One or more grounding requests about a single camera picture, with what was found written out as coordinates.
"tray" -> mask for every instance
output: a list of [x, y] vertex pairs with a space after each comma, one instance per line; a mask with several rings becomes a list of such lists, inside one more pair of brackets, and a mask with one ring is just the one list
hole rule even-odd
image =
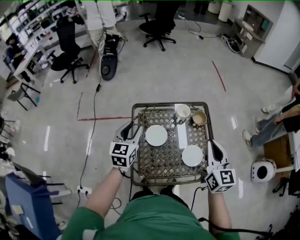
[[[187, 133], [187, 144], [197, 145], [203, 151], [202, 162], [195, 167], [189, 167], [182, 161], [184, 149], [179, 148], [178, 131], [175, 115], [175, 104], [186, 104], [191, 109], [190, 117], [184, 121]], [[204, 126], [198, 126], [192, 121], [192, 115], [197, 110], [206, 113], [208, 120]], [[205, 102], [180, 103], [146, 103], [135, 104], [132, 107], [134, 127], [132, 135], [139, 126], [144, 132], [139, 141], [139, 151], [132, 168], [132, 183], [136, 186], [171, 185], [176, 178], [176, 184], [202, 182], [202, 172], [206, 170], [206, 142], [213, 139], [210, 113]], [[145, 138], [146, 130], [152, 125], [163, 126], [168, 133], [166, 143], [159, 147], [149, 145]]]

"concrete floor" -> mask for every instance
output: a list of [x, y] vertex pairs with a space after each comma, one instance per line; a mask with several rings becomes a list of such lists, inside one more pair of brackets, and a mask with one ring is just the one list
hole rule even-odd
[[[255, 131], [255, 116], [291, 85], [286, 75], [254, 64], [251, 60], [231, 52], [219, 38], [199, 40], [186, 29], [176, 28], [170, 37], [177, 44], [165, 43], [162, 52], [157, 43], [143, 48], [144, 34], [135, 28], [126, 30], [128, 42], [122, 52], [116, 76], [102, 81], [96, 96], [96, 118], [130, 117], [131, 107], [142, 102], [204, 101], [210, 109], [215, 140], [226, 150], [235, 168], [238, 184], [225, 193], [233, 227], [264, 231], [269, 224], [275, 230], [284, 226], [295, 207], [295, 197], [272, 194], [278, 183], [253, 184], [250, 167], [258, 151], [248, 151], [242, 130]], [[90, 63], [94, 50], [83, 50], [84, 62]], [[212, 64], [216, 64], [225, 89]], [[44, 81], [40, 102], [25, 112], [17, 103], [4, 101], [2, 112], [8, 119], [20, 119], [21, 129], [15, 133], [14, 161], [36, 173], [47, 172], [54, 182], [64, 182], [74, 193], [62, 197], [61, 206], [54, 206], [55, 213], [68, 219], [78, 203], [76, 187], [84, 166], [87, 142], [93, 121], [93, 97], [99, 83], [99, 59], [96, 56], [88, 77], [86, 69], [78, 69], [77, 84], [72, 84], [71, 74], [65, 83], [59, 79], [63, 72], [45, 70], [40, 74]], [[237, 127], [231, 118], [237, 120]], [[111, 169], [109, 145], [118, 129], [127, 120], [98, 120], [92, 138], [90, 155], [82, 185], [95, 189]], [[50, 126], [48, 143], [45, 135]], [[180, 197], [191, 206], [195, 188], [199, 184], [181, 185]], [[120, 212], [128, 202], [130, 181], [124, 179], [117, 197], [122, 200]], [[133, 193], [139, 188], [133, 186]], [[80, 205], [86, 196], [81, 195]], [[208, 217], [207, 191], [196, 194], [194, 214]], [[118, 215], [109, 211], [105, 224], [114, 223]], [[252, 234], [241, 234], [243, 240], [253, 240]]]

